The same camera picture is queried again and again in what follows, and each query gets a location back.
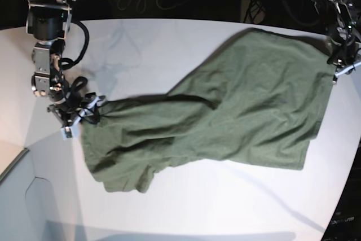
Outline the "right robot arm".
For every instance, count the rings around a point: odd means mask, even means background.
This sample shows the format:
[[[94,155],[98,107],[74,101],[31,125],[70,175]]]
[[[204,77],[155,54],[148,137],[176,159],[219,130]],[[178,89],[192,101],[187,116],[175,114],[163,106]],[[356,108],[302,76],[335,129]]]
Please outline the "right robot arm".
[[[32,61],[36,66],[32,76],[33,94],[49,98],[51,105],[47,110],[55,115],[66,132],[81,121],[96,125],[100,121],[98,104],[105,97],[95,93],[82,95],[87,78],[79,76],[70,84],[64,74],[83,59],[90,41],[87,27],[72,16],[75,0],[26,1],[26,31],[37,40],[32,52]],[[84,33],[84,44],[75,60],[63,57],[65,38],[71,24]]]

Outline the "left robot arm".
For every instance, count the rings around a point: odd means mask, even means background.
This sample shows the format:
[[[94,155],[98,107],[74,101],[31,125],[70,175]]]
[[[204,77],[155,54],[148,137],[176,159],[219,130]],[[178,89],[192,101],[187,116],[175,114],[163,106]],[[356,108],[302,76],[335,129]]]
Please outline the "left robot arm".
[[[358,8],[353,0],[310,0],[328,35],[331,55],[327,64],[335,66],[333,83],[360,66],[360,26]]]

